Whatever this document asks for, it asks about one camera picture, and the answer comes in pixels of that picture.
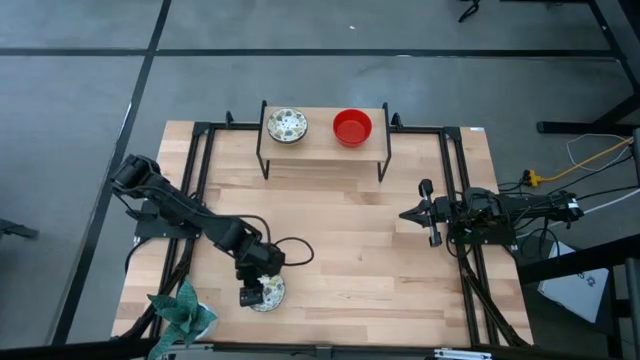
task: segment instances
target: wooden shelf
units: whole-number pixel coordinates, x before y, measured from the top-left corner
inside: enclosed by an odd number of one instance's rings
[[[294,107],[307,118],[309,129],[300,141],[294,144],[281,144],[269,136],[267,119],[282,106],[267,106],[264,109],[260,156],[264,160],[339,160],[339,161],[371,161],[387,160],[387,130],[385,111],[379,109],[358,109],[369,116],[373,129],[369,139],[357,148],[348,148],[338,143],[333,134],[333,119],[346,109]]]

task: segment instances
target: patterned plate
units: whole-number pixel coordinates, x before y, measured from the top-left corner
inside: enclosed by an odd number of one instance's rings
[[[262,304],[251,305],[251,308],[255,311],[266,312],[271,311],[280,305],[282,299],[284,299],[284,280],[282,276],[276,275],[274,277],[262,276],[258,279],[264,286],[262,290],[262,297],[264,302]]]
[[[280,109],[269,115],[267,130],[273,140],[292,144],[307,133],[307,118],[296,109]]]

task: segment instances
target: plate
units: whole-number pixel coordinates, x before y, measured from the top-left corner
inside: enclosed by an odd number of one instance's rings
[[[269,136],[282,144],[293,144],[307,133],[307,118],[296,109],[279,109],[269,115],[267,130]]]

